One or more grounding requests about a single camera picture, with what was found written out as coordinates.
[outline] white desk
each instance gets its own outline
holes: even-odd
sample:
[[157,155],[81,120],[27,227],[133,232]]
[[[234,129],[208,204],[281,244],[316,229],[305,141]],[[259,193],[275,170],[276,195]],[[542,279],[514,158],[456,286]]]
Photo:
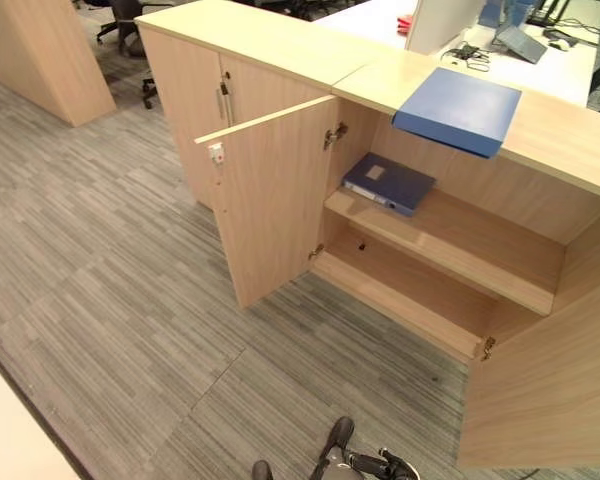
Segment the white desk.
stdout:
[[[341,12],[316,20],[315,23],[334,30],[352,33],[370,40],[404,48],[406,38],[396,31],[397,17],[413,13],[416,0],[369,0]],[[564,18],[575,17],[586,24],[600,25],[600,2],[596,0],[572,0]],[[542,28],[531,25],[523,26],[523,30],[545,45],[547,39],[542,37]],[[587,41],[597,43],[597,35],[583,29],[561,27],[566,33],[584,36]],[[458,39],[443,47],[435,56],[453,48],[460,41],[466,40],[472,45],[491,49],[493,29],[476,25]],[[596,48],[579,43],[567,52],[549,48],[542,59],[533,65],[509,54],[493,53],[491,64],[485,78],[505,81],[522,88],[531,88],[547,95],[559,97],[580,106],[586,106],[589,96],[589,85],[594,70]]]

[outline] wheel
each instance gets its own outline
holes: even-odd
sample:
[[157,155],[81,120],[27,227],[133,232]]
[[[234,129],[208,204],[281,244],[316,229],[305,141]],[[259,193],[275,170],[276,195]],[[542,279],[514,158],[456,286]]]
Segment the wheel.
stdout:
[[351,438],[351,435],[353,435],[354,428],[355,424],[349,417],[340,417],[336,420],[336,423],[331,428],[331,432],[329,432],[327,443],[325,443],[324,448],[322,449],[320,459],[327,458],[329,451],[336,445],[340,448],[347,448],[349,439]]

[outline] computer monitor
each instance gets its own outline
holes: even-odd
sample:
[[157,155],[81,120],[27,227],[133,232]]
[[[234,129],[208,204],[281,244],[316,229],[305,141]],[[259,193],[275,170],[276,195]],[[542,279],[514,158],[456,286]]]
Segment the computer monitor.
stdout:
[[486,0],[418,0],[405,48],[423,55],[436,53],[472,27]]

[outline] wooden countertop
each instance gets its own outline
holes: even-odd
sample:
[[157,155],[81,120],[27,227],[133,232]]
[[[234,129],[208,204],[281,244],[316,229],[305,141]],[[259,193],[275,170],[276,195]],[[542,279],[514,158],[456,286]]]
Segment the wooden countertop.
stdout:
[[[394,50],[336,83],[332,93],[393,115],[438,66],[435,59]],[[499,155],[600,195],[600,113],[522,92]]]
[[[434,58],[224,0],[200,0],[136,21],[389,115],[440,66]],[[523,89],[500,155],[600,195],[600,114]]]
[[224,0],[200,0],[136,18],[143,28],[264,64],[330,88],[391,47]]

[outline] cabinet door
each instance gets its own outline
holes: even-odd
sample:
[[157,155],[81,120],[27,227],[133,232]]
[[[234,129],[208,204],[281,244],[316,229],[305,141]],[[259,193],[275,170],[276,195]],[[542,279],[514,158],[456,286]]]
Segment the cabinet door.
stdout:
[[140,27],[151,73],[196,200],[211,206],[211,166],[193,139],[226,128],[217,52]]
[[330,95],[197,140],[224,150],[213,205],[242,306],[309,266],[326,188],[324,138],[337,106]]
[[231,124],[253,120],[308,102],[329,92],[237,58],[220,55]]
[[600,286],[472,366],[458,464],[600,465]]

